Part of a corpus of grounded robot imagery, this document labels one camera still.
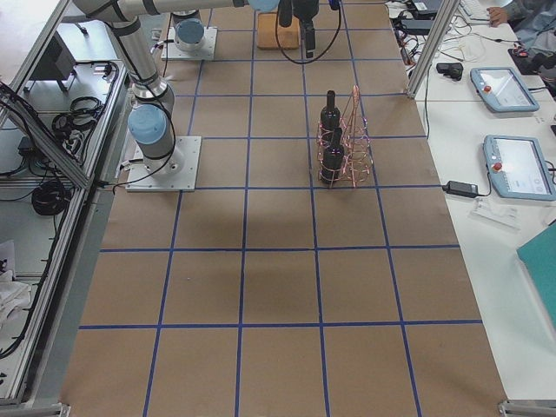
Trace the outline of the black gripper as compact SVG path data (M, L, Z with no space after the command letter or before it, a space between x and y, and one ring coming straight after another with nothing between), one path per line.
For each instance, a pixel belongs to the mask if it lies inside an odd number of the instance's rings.
M301 34L304 36L305 57L313 58L315 50L315 37L314 34L306 34L307 30L311 30L313 26L313 19L319 12L318 0L294 0L293 1L293 15L299 20L301 27Z

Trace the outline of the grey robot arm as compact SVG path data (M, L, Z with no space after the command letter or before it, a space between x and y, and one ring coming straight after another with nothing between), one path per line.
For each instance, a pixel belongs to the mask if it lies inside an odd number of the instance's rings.
M205 26L199 10L172 13L170 22L175 31L174 44L184 52L193 52L202 47Z
M310 54L314 50L313 19L319 12L317 1L76 1L75 5L86 17L108 27L109 39L129 72L136 99L140 103L155 103L168 112L174 104L174 95L142 38L140 16L246 5L260 12L277 10L282 27L289 26L292 17L299 19L301 32L306 37L305 48Z

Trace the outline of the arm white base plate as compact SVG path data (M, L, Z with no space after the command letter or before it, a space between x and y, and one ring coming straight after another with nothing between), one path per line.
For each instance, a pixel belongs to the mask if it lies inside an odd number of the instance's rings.
M200 136L178 136L168 161L145 158L136 145L125 188L130 192L194 191L202 148Z
M168 42L163 45L161 58L164 61L213 61L215 58L215 45L217 28L207 27L198 43L179 41L175 43L175 29L169 28Z

